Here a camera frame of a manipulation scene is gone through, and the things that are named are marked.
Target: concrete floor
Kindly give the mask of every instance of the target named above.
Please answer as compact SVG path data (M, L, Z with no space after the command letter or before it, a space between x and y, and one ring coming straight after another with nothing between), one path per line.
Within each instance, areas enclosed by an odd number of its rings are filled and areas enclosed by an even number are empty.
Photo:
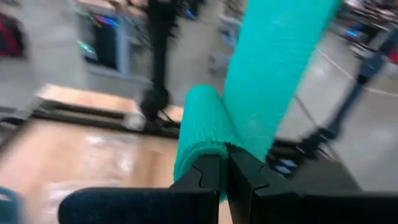
M0 105L19 107L45 83L102 91L132 97L145 84L89 74L79 57L73 19L66 0L22 1L22 9L10 12L24 23L30 39L27 61L0 59ZM198 22L180 21L182 34L170 51L169 89L174 102L184 104L193 85L210 84L222 92L224 76L208 74L208 56L222 41L217 31L217 4L208 1ZM342 39L326 34L314 53L278 136L299 138L322 125L352 84L359 61ZM333 148L366 190L398 190L398 79L381 75L350 115L344 135Z

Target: wooden platform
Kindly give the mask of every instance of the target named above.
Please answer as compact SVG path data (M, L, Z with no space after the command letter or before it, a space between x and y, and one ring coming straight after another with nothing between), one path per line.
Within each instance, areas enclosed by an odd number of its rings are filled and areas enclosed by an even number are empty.
M53 85L39 95L64 103L123 112L135 106L127 98ZM172 106L168 114L179 120L182 112L182 108ZM103 147L93 146L101 137L115 136L124 140ZM115 165L115 157L123 151L131 163L117 172L120 168ZM173 182L176 153L177 141L172 139L35 120L2 154L0 185L24 196L28 223L42 224L49 204L49 187L53 184L116 180L123 187L168 187ZM220 206L220 223L232 223L227 203Z

